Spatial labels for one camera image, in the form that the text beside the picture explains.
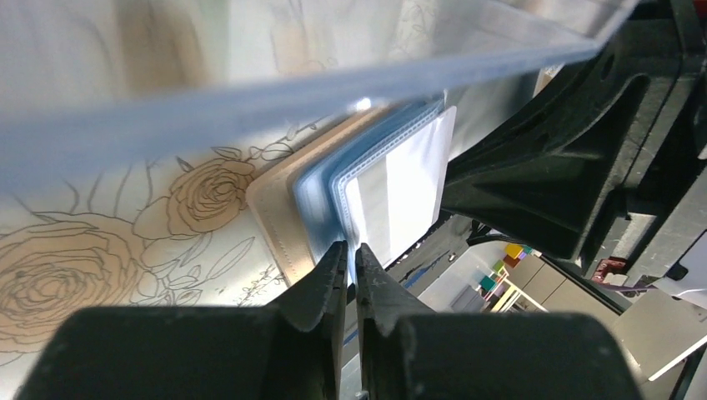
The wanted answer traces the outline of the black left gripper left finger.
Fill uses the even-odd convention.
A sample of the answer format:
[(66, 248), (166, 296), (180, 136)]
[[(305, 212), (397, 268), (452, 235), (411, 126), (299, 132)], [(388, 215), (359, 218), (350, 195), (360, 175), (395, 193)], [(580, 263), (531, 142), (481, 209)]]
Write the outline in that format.
[(348, 247), (261, 307), (90, 307), (56, 331), (21, 399), (335, 399)]

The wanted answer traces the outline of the floral tablecloth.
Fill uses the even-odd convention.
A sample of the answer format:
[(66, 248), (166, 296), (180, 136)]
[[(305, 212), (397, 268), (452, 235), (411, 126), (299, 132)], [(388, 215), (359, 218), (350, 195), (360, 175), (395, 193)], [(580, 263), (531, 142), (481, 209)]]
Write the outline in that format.
[(262, 129), (147, 157), (32, 192), (1, 190), (1, 366), (28, 365), (58, 326), (94, 305), (254, 305), (290, 286), (248, 205), (249, 186), (331, 128), (370, 109), (471, 86), (490, 110), (495, 79)]

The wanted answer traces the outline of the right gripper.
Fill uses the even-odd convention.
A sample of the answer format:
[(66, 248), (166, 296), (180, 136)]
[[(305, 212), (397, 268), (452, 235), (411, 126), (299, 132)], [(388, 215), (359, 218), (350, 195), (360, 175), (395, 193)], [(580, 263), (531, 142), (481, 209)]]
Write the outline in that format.
[(679, 261), (706, 229), (705, 15), (695, 1), (639, 6), (448, 165), (443, 210), (579, 256), (596, 282), (689, 277)]

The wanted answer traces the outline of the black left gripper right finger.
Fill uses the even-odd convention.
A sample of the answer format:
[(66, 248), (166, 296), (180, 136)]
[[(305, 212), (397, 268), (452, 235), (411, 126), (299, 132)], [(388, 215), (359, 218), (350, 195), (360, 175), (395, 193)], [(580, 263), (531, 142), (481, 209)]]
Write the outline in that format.
[(355, 255), (359, 356), (372, 399), (638, 399), (612, 334), (566, 312), (436, 312)]

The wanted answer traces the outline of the clear plastic card box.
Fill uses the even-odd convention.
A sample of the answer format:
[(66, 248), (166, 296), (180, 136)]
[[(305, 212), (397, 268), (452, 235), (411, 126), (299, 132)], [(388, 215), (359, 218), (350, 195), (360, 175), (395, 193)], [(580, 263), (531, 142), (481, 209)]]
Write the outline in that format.
[(633, 1), (4, 1), (1, 190), (594, 56)]

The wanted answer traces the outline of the beige card holder wallet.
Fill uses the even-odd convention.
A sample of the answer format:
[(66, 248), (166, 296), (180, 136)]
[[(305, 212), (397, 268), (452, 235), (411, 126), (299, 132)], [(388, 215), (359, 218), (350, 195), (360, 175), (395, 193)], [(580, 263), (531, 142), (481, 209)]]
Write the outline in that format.
[(288, 285), (327, 248), (390, 265), (438, 220), (457, 109), (442, 97), (353, 115), (258, 177), (248, 205)]

